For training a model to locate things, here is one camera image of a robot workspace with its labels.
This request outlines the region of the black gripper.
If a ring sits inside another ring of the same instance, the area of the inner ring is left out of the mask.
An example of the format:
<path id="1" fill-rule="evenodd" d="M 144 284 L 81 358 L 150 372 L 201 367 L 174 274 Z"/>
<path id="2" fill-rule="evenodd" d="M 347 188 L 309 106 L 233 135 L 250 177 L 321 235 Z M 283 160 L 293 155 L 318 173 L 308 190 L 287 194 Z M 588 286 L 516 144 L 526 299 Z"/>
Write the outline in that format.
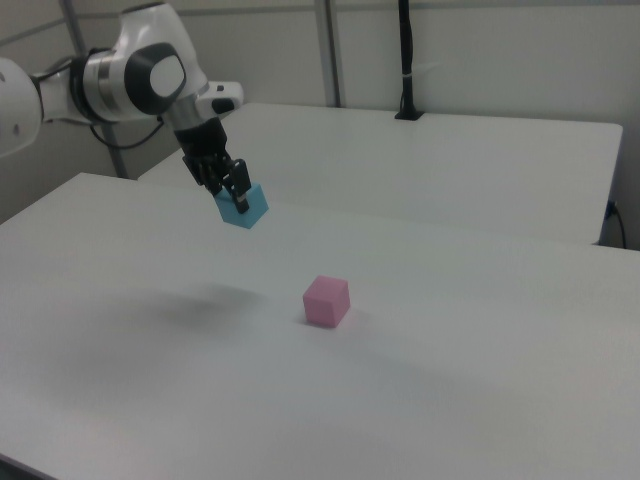
<path id="1" fill-rule="evenodd" d="M 183 162 L 196 183 L 216 197 L 225 189 L 225 178 L 230 178 L 230 194 L 236 210 L 246 213 L 249 203 L 246 198 L 251 189 L 251 180 L 246 162 L 233 162 L 226 150 L 227 135 L 219 118 L 186 130 L 175 131 L 175 136 L 184 153 Z"/>

